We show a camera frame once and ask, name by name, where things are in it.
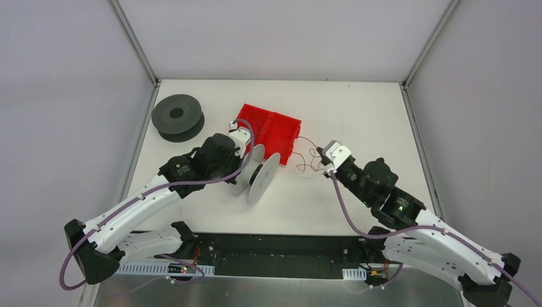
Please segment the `white translucent cable spool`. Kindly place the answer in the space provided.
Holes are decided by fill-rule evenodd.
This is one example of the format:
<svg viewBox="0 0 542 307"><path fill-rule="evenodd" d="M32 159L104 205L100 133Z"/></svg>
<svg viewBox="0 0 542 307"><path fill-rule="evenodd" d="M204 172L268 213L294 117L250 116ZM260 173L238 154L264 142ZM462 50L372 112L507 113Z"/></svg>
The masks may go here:
<svg viewBox="0 0 542 307"><path fill-rule="evenodd" d="M239 197L247 194L247 204L255 205L260 201L279 168L281 154L273 153L269 158L264 159L265 146L258 144L252 150L245 168L236 177L236 184L231 190L233 196Z"/></svg>

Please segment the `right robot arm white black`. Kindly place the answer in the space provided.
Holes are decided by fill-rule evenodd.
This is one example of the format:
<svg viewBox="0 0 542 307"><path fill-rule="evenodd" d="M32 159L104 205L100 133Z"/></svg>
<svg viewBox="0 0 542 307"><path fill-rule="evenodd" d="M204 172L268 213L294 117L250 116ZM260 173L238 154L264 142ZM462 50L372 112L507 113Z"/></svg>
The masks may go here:
<svg viewBox="0 0 542 307"><path fill-rule="evenodd" d="M462 292L474 306L507 306L520 259L476 244L428 210L417 198L396 187L397 174L383 158L363 168L352 155L321 155L324 175L331 179L349 226L364 237L363 254L428 273ZM345 187L382 224L364 232L350 217L340 188Z"/></svg>

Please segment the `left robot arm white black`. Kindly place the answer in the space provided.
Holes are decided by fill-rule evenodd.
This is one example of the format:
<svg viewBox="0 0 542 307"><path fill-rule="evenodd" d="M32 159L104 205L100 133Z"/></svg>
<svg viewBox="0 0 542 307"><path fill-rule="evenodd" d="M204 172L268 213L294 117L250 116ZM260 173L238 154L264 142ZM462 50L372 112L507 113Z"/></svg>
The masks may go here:
<svg viewBox="0 0 542 307"><path fill-rule="evenodd" d="M216 133L189 153L170 158L140 190L112 209L86 222L68 222L64 230L70 252L59 275L61 287L70 289L64 277L71 259L77 262L83 283L94 285L134 259L173 255L184 259L194 255L196 236L183 221L150 232L134 230L206 185L234 183L247 165L245 150L253 144L252 133L244 128L227 135Z"/></svg>

